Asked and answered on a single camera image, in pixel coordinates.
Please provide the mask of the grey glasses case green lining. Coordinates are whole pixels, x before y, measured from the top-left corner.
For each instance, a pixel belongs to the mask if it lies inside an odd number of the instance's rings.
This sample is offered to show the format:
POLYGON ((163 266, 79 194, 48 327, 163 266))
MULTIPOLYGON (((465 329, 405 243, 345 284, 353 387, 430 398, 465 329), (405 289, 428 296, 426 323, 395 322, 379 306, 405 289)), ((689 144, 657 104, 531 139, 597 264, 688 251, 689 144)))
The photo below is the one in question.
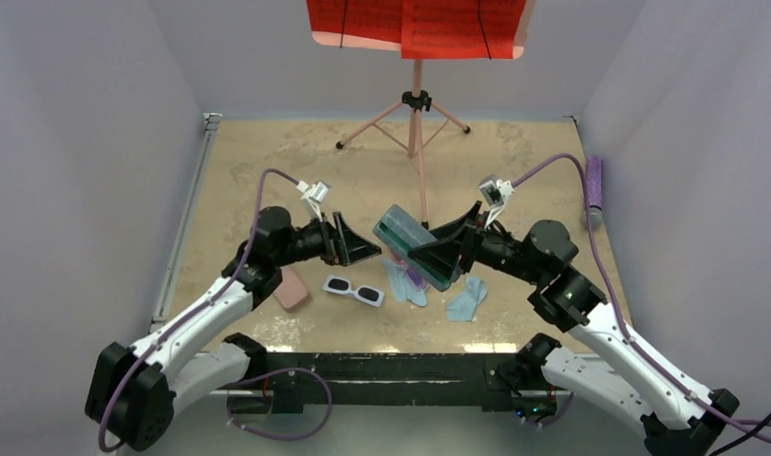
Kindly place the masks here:
POLYGON ((408 256, 410 250, 438 239, 399 204, 392 204, 385 211, 375 223, 372 233, 396 258, 439 292, 447 291, 461 276, 459 272, 455 272, 448 278, 408 256))

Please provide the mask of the blue cloth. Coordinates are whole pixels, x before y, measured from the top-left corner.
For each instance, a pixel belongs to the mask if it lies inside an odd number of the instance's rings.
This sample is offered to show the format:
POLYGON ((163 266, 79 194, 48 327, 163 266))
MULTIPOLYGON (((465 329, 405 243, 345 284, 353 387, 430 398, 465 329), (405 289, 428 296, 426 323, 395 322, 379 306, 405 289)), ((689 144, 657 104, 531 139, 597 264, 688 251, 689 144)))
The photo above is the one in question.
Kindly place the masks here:
POLYGON ((391 292, 398 302, 410 302, 411 304, 424 308, 428 304, 426 292, 412 289, 404 276, 402 270, 391 258, 384 258, 386 275, 391 287, 391 292))
POLYGON ((453 322, 472 322, 476 311, 488 296, 484 281, 476 276, 468 276, 464 289, 446 305, 446 316, 453 322))

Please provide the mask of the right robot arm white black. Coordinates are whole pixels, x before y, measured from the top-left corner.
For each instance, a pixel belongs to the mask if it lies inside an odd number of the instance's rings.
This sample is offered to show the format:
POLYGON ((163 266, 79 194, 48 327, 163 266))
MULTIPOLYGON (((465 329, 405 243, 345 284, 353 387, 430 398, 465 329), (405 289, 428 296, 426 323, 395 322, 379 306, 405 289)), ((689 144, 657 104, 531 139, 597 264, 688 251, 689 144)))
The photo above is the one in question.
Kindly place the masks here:
POLYGON ((475 203, 467 214, 418 226, 408 256, 429 278, 451 280, 478 262, 534 286, 528 300, 547 323, 589 347, 590 363, 544 333, 519 353, 518 379, 570 390, 623 421, 651 455, 706 455, 740 402, 676 368, 629 328, 600 288, 572 265, 578 249, 559 221, 536 222, 523 239, 492 230, 475 203))

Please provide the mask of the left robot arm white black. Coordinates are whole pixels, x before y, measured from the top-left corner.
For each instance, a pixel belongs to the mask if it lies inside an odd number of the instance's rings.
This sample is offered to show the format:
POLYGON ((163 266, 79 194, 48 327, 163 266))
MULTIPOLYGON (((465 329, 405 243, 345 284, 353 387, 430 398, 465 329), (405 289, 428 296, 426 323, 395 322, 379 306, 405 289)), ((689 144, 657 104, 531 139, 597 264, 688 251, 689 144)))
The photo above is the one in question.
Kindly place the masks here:
POLYGON ((85 401, 85 414, 99 426, 100 450, 146 450, 177 412, 212 390, 260 385, 266 363, 255 356, 250 339, 229 340, 206 355, 201 350, 273 294, 283 282, 283 267, 313 258, 347 267, 381 252, 339 212, 296 227, 283 207, 260 210, 248 238, 202 297, 154 332, 100 352, 85 401))

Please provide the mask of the pink purple sunglasses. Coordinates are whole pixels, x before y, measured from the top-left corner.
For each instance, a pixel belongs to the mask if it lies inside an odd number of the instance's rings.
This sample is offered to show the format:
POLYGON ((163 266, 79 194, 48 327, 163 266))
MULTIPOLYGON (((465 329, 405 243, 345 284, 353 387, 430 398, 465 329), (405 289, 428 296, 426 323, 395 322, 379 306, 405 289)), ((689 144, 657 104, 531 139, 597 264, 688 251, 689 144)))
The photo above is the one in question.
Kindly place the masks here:
POLYGON ((391 253, 392 260, 397 264, 397 266, 402 270, 404 273, 404 276, 408 282, 408 285, 416 290, 421 292, 426 292, 430 285, 429 283, 420 276, 410 265, 408 265, 401 257, 397 256, 395 253, 391 253))

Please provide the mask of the pink glasses case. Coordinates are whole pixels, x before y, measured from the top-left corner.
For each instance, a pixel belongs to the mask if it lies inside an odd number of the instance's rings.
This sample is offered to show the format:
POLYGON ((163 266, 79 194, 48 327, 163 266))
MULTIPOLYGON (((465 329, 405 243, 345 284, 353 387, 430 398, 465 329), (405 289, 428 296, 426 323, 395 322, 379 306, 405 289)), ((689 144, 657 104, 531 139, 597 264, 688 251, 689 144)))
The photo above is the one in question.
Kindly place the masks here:
POLYGON ((291 267, 282 267, 281 275, 282 281, 273 296, 286 313, 297 312, 310 302, 310 291, 291 267))

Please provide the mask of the pink music stand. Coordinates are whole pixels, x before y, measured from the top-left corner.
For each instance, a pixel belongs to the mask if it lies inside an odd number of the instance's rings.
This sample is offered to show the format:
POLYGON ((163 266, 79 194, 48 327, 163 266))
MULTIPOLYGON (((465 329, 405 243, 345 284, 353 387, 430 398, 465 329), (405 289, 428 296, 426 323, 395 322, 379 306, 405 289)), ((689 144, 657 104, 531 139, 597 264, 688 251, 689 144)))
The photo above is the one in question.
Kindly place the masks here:
POLYGON ((402 94, 401 100, 384 111, 362 124, 357 129, 341 138, 335 147, 342 150, 348 143, 360 136, 365 131, 374 128, 380 131, 385 137, 396 143, 406 151, 408 158, 415 162, 415 168, 419 175, 419 194, 420 194, 420 223, 424 228, 429 227, 429 213, 426 195, 426 172, 424 166, 424 149, 441 133, 448 124, 456 126, 463 134, 468 135, 472 128, 463 122, 451 111, 439 104, 427 90, 423 89, 423 59, 414 59, 412 61, 412 84, 411 88, 402 94), (394 111, 405 107, 410 111, 408 121, 407 142, 402 142, 389 131, 384 129, 380 122, 394 111), (436 111, 444 117, 442 125, 427 139, 423 134, 423 114, 436 111))

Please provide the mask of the purple microphone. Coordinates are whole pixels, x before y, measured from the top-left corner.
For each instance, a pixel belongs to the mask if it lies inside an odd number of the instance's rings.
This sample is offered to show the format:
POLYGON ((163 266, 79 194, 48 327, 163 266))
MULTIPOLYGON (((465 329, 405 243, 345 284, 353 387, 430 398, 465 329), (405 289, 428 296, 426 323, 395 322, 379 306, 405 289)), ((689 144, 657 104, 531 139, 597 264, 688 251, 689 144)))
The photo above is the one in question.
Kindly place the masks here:
POLYGON ((603 217, 603 162, 600 157, 589 156, 585 166, 586 208, 582 224, 585 229, 597 229, 604 223, 603 217))

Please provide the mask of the white frame sunglasses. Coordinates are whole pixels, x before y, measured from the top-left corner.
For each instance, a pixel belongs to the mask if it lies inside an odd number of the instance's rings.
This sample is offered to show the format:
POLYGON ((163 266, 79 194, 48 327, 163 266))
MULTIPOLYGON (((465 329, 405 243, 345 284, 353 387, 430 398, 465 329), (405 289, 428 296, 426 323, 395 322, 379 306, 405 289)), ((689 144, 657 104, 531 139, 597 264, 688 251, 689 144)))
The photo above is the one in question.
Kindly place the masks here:
POLYGON ((385 297, 382 290, 368 285, 355 287, 349 279, 337 275, 329 275, 322 285, 322 289, 334 295, 351 296, 372 307, 380 307, 385 297))

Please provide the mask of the black base frame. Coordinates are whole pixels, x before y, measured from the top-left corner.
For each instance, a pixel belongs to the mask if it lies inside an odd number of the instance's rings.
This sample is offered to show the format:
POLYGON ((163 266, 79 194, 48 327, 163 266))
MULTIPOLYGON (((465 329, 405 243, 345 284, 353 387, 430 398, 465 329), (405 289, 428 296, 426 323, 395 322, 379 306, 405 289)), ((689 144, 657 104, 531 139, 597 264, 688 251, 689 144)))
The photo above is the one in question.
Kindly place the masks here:
POLYGON ((233 383, 260 392, 275 413, 307 405, 475 407, 552 417, 562 401, 512 353, 270 352, 233 383))

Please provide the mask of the aluminium rail left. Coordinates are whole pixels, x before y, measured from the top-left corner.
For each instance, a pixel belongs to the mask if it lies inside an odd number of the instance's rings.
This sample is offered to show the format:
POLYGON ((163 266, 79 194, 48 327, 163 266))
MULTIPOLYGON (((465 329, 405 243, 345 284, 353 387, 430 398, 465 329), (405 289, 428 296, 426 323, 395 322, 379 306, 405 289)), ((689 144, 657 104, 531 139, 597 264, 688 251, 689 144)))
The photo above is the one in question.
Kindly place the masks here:
POLYGON ((160 291, 151 315, 147 333, 154 333, 169 320, 172 303, 179 282, 181 261, 187 247, 191 224, 197 210, 197 202, 202 188, 204 176, 209 165, 216 136, 223 120, 223 115, 215 112, 204 112, 203 135, 197 153, 196 168, 186 193, 183 209, 179 218, 170 256, 168 257, 160 291))

